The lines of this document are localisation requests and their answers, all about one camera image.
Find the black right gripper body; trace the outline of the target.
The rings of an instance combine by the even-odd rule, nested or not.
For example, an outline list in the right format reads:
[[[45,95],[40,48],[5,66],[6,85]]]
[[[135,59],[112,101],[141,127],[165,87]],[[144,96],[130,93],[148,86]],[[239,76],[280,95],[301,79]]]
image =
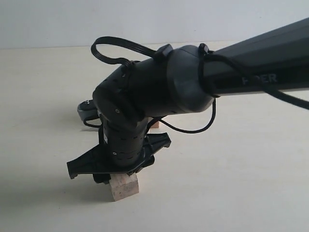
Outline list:
[[[155,153],[168,148],[171,139],[165,133],[147,133],[148,120],[125,127],[102,119],[99,143],[78,158],[67,162],[70,179],[81,174],[138,173],[154,164]]]

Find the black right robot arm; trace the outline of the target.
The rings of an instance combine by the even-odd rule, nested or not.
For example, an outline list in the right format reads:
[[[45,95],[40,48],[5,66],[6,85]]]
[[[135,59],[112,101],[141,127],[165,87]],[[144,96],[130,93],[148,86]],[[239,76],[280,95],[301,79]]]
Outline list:
[[[150,127],[169,115],[216,110],[224,95],[266,93],[308,109],[287,91],[309,88],[309,21],[302,19],[212,51],[204,43],[152,50],[112,36],[97,38],[90,51],[118,65],[78,106],[83,122],[100,119],[98,144],[67,163],[71,179],[90,174],[107,184],[112,174],[132,175],[169,147],[167,133]]]

